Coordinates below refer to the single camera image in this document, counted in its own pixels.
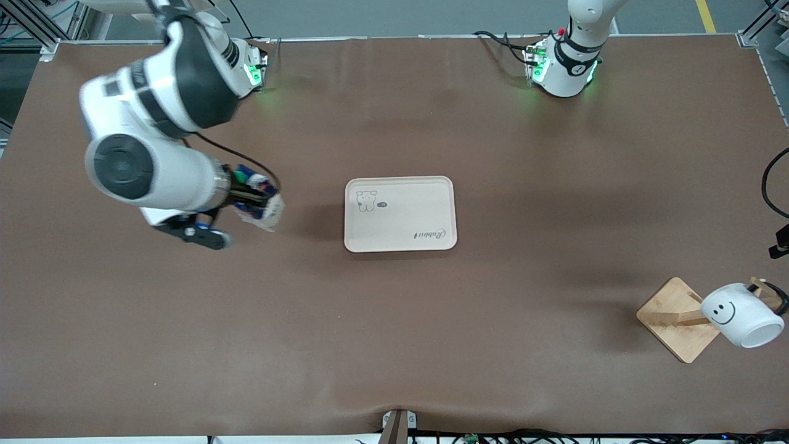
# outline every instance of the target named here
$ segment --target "printed logo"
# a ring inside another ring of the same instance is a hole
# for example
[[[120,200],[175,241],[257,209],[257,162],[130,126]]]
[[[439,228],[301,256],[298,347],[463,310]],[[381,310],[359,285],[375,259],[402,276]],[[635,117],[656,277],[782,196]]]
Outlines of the printed logo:
[[[376,209],[376,195],[378,191],[357,191],[356,203],[359,205],[359,211],[366,213]]]
[[[447,235],[447,231],[440,229],[438,231],[423,231],[413,233],[414,239],[443,239]]]

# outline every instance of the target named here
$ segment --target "wooden base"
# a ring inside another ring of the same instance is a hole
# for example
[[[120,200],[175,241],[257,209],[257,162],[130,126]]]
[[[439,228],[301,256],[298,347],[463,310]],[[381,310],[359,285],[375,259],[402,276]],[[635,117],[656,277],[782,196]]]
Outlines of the wooden base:
[[[677,325],[682,314],[696,311],[701,297],[682,279],[672,277],[636,313],[636,317],[680,361],[692,363],[718,336],[712,324]]]

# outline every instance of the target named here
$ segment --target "white tray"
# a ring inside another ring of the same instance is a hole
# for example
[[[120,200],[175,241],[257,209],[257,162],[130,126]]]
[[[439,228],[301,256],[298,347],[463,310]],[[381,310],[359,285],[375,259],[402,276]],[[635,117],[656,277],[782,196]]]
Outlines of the white tray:
[[[444,176],[354,179],[345,201],[351,252],[449,250],[458,241],[454,189]]]

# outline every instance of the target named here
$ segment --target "black cable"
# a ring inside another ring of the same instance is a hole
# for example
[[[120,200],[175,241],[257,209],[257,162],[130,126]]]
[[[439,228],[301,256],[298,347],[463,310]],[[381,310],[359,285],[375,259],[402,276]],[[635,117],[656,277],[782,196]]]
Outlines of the black cable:
[[[487,31],[477,31],[477,32],[474,33],[474,35],[475,36],[487,36],[487,37],[490,37],[491,39],[493,39],[493,41],[495,41],[496,43],[498,43],[500,45],[510,46],[510,44],[508,44],[505,40],[502,40],[499,37],[497,37],[496,35],[494,35],[494,34],[492,34],[490,32],[487,32]],[[513,48],[519,49],[519,50],[525,50],[526,49],[526,47],[522,47],[520,45],[511,45],[511,46]]]
[[[225,145],[221,145],[219,143],[216,143],[213,140],[209,139],[208,137],[205,137],[203,134],[195,133],[195,135],[197,137],[203,139],[203,141],[206,141],[207,143],[209,143],[211,145],[214,145],[216,148],[221,149],[222,151],[227,151],[230,154],[233,154],[234,156],[241,157],[242,159],[244,159],[244,160],[246,160],[248,162],[252,162],[253,164],[257,165],[257,167],[259,167],[261,170],[265,171],[266,174],[268,174],[268,178],[271,179],[271,181],[274,182],[274,187],[277,189],[277,191],[278,192],[282,191],[282,183],[279,181],[279,177],[277,177],[277,175],[274,174],[274,172],[272,170],[270,170],[267,166],[263,165],[262,163],[258,162],[257,160],[254,160],[252,157],[249,157],[249,156],[247,156],[244,153],[238,152],[238,151],[236,151],[234,149],[227,148]]]
[[[775,0],[772,4],[770,4],[770,0],[765,0],[765,4],[772,11],[772,13],[774,13],[775,15],[779,15],[779,14],[781,14],[781,9],[776,7],[776,5],[780,1],[781,0]]]
[[[510,37],[507,37],[506,32],[504,32],[504,41],[507,42],[507,47],[510,48],[510,52],[512,53],[512,56],[515,57],[515,59],[517,59],[520,63],[523,63],[524,65],[537,66],[535,62],[525,60],[524,58],[521,58],[521,56],[519,56],[518,53],[515,52],[515,48],[513,44],[510,43]]]
[[[477,31],[477,32],[475,32],[475,33],[474,33],[474,35],[475,35],[475,36],[487,36],[487,37],[490,37],[490,38],[491,38],[491,39],[492,39],[494,42],[496,42],[496,43],[498,43],[498,44],[500,44],[500,45],[503,45],[503,46],[505,46],[505,47],[508,47],[508,48],[510,48],[510,53],[511,53],[511,54],[512,54],[512,56],[513,56],[513,57],[515,57],[515,58],[516,58],[516,59],[517,59],[517,60],[518,60],[520,63],[523,63],[524,65],[529,65],[529,66],[537,66],[537,64],[536,64],[535,62],[532,62],[531,60],[525,60],[525,59],[524,59],[524,58],[522,58],[520,55],[518,55],[518,53],[517,53],[517,52],[515,52],[515,50],[520,50],[520,51],[523,51],[523,50],[525,50],[525,49],[526,49],[526,47],[525,47],[525,46],[522,46],[522,45],[516,45],[516,44],[513,44],[513,43],[510,41],[510,37],[507,35],[507,33],[506,33],[506,32],[504,32],[504,39],[503,39],[503,40],[502,40],[502,39],[500,39],[499,37],[495,36],[494,34],[492,34],[492,33],[488,32],[488,31]]]
[[[5,11],[0,11],[0,27],[3,27],[2,31],[0,31],[0,36],[2,36],[3,34],[6,33],[6,31],[8,31],[9,26],[11,26],[11,16],[6,15]]]
[[[238,14],[238,18],[241,19],[241,23],[244,24],[244,28],[246,28],[247,32],[249,33],[249,38],[253,39],[254,36],[252,35],[252,31],[249,29],[249,25],[246,24],[246,20],[244,20],[244,16],[241,15],[241,11],[238,10],[238,6],[236,6],[236,2],[230,0],[230,4],[233,6],[233,9],[236,10],[236,14]]]
[[[772,160],[770,160],[770,163],[767,164],[767,168],[765,168],[765,173],[761,176],[761,197],[765,200],[765,203],[767,203],[767,206],[770,207],[772,211],[789,219],[789,213],[783,211],[782,209],[778,208],[775,204],[773,204],[772,201],[770,200],[770,197],[767,195],[767,178],[768,176],[770,176],[770,170],[772,170],[772,166],[775,165],[776,162],[778,162],[778,160],[781,159],[781,157],[786,156],[787,153],[789,153],[789,148],[784,149],[782,152],[779,152],[778,156],[773,157]]]

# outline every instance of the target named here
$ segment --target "table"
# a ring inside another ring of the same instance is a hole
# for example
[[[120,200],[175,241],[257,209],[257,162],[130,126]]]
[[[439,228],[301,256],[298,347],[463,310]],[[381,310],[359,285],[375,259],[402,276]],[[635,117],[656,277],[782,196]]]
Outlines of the table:
[[[395,407],[456,431],[787,426],[789,335],[685,365],[635,317],[673,276],[789,285],[759,194],[789,137],[734,36],[611,38],[568,100],[489,40],[283,43],[205,133],[275,169],[286,214],[223,215],[221,252],[84,173],[78,88],[155,51],[62,44],[36,69],[0,162],[0,436],[356,433]],[[397,175],[453,180],[453,250],[344,250],[343,187]]]

